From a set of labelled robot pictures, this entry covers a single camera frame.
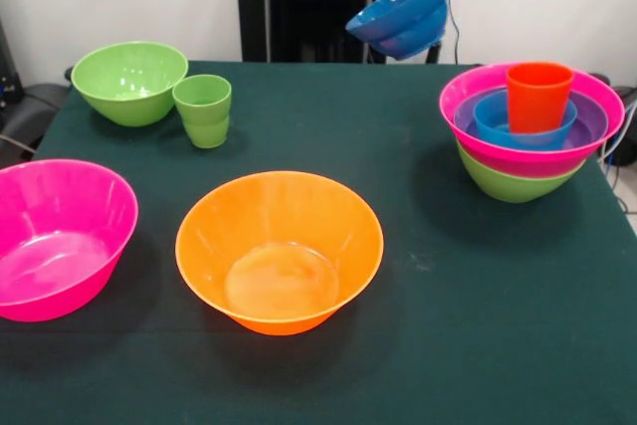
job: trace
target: green cup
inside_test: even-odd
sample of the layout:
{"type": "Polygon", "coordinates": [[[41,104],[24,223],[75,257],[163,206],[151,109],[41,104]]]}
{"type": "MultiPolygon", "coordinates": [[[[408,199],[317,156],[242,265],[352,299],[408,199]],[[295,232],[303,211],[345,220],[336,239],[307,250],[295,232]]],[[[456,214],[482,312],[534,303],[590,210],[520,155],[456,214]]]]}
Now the green cup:
{"type": "Polygon", "coordinates": [[[172,89],[183,126],[198,148],[214,148],[226,140],[232,87],[223,77],[195,75],[172,89]]]}

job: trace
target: bowl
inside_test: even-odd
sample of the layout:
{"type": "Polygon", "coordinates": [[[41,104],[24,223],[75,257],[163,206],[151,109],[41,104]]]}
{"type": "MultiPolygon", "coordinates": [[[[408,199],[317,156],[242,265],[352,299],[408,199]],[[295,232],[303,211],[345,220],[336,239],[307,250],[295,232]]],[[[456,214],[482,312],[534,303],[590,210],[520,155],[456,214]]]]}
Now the bowl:
{"type": "Polygon", "coordinates": [[[507,92],[495,92],[481,99],[474,108],[474,120],[481,140],[507,148],[533,151],[561,149],[577,119],[577,107],[566,103],[561,127],[542,133],[511,133],[507,92]]]}
{"type": "Polygon", "coordinates": [[[223,184],[188,212],[175,246],[188,287],[268,335],[309,330],[358,296],[383,251],[372,209],[331,179],[269,171],[223,184]]]}
{"type": "Polygon", "coordinates": [[[95,50],[73,68],[71,80],[99,113],[122,126],[145,126],[164,118],[171,90],[186,76],[188,60],[154,42],[127,42],[95,50]]]}
{"type": "Polygon", "coordinates": [[[383,55],[404,60],[437,43],[445,34],[446,22],[447,5],[443,4],[402,32],[370,45],[383,55]]]}
{"type": "Polygon", "coordinates": [[[137,222],[132,188],[71,159],[0,170],[0,317],[65,316],[105,286],[137,222]]]}
{"type": "Polygon", "coordinates": [[[486,166],[473,158],[460,143],[458,143],[458,150],[467,172],[478,187],[492,198],[507,203],[526,203],[550,193],[568,181],[584,164],[584,161],[581,161],[572,170],[558,176],[525,178],[502,173],[486,166]]]}
{"type": "Polygon", "coordinates": [[[361,42],[392,37],[429,16],[446,0],[375,0],[347,22],[345,30],[361,42]]]}
{"type": "MultiPolygon", "coordinates": [[[[471,97],[460,105],[454,114],[454,124],[474,138],[480,138],[478,127],[474,121],[474,108],[481,99],[488,95],[491,93],[486,92],[471,97]]],[[[568,131],[563,148],[578,148],[597,141],[608,128],[608,118],[604,109],[582,94],[571,92],[568,98],[577,108],[577,118],[568,131]]]]}
{"type": "Polygon", "coordinates": [[[551,177],[576,168],[588,155],[617,132],[624,121],[621,98],[594,77],[573,70],[571,92],[589,97],[600,105],[608,118],[608,128],[601,138],[587,144],[558,151],[524,151],[482,141],[454,124],[456,110],[473,96],[501,89],[507,70],[514,64],[495,64],[469,70],[454,78],[440,94],[440,111],[463,148],[490,168],[515,176],[551,177]]]}

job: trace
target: dark green tablecloth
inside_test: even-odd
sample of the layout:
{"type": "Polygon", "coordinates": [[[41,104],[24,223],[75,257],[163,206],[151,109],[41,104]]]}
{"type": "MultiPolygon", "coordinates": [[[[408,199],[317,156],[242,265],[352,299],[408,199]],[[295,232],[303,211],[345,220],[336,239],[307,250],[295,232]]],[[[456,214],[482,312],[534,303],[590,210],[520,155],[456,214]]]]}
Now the dark green tablecloth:
{"type": "Polygon", "coordinates": [[[0,321],[2,423],[637,423],[632,231],[592,162],[530,204],[482,194],[438,113],[460,71],[194,62],[234,89],[229,139],[211,151],[175,112],[123,128],[73,93],[39,156],[123,174],[139,223],[85,308],[0,321]],[[200,196],[277,168],[358,191],[386,241],[369,288],[291,337],[210,310],[173,254],[200,196]]]}

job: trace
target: purple bowl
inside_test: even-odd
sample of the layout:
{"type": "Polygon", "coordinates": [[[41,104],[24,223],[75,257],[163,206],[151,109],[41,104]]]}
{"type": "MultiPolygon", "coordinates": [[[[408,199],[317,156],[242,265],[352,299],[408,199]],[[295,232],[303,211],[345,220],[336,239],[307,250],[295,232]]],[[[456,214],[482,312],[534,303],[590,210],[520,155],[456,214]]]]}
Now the purple bowl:
{"type": "MultiPolygon", "coordinates": [[[[471,136],[480,138],[474,122],[474,108],[484,97],[503,90],[505,89],[491,90],[468,99],[456,110],[454,124],[471,136]]],[[[604,109],[589,97],[576,92],[571,92],[568,99],[577,107],[577,119],[568,132],[562,149],[585,146],[603,137],[608,129],[608,117],[604,109]]]]}

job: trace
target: blue cup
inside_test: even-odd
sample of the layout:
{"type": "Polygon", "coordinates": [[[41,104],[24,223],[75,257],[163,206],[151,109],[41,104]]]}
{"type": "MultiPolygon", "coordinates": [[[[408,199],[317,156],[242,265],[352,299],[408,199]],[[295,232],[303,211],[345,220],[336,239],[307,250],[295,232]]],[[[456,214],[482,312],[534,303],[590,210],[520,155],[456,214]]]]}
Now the blue cup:
{"type": "Polygon", "coordinates": [[[560,128],[542,133],[510,133],[506,91],[484,97],[474,108],[474,121],[480,139],[487,143],[512,149],[560,150],[576,119],[577,107],[573,101],[569,100],[560,128]]]}

